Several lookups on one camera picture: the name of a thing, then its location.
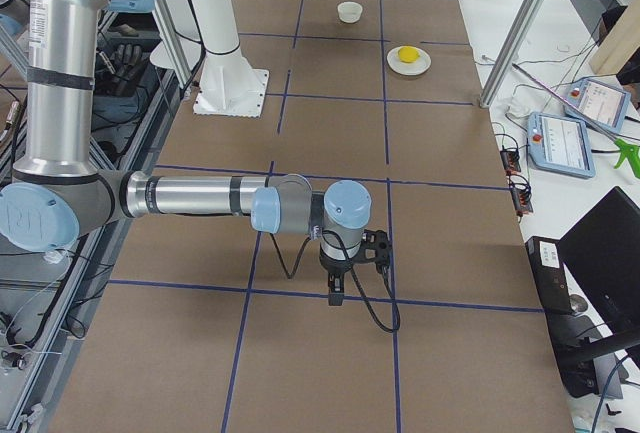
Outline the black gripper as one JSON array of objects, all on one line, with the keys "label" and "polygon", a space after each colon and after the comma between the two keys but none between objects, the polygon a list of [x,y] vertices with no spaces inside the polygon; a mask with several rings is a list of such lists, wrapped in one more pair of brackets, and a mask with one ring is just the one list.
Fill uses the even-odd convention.
[{"label": "black gripper", "polygon": [[344,276],[353,267],[353,261],[351,259],[338,260],[321,253],[320,263],[328,274],[328,304],[330,306],[342,305],[344,301]]}]

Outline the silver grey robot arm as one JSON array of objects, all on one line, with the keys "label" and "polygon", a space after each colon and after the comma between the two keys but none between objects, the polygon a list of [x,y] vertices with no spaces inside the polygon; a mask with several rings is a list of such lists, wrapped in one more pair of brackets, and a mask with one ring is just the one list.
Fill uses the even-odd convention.
[{"label": "silver grey robot arm", "polygon": [[89,159],[99,14],[155,10],[157,0],[30,0],[26,150],[1,192],[1,231],[47,252],[109,223],[146,214],[247,216],[261,232],[319,239],[328,300],[364,259],[371,198],[342,180],[316,192],[302,176],[164,177],[107,171]]}]

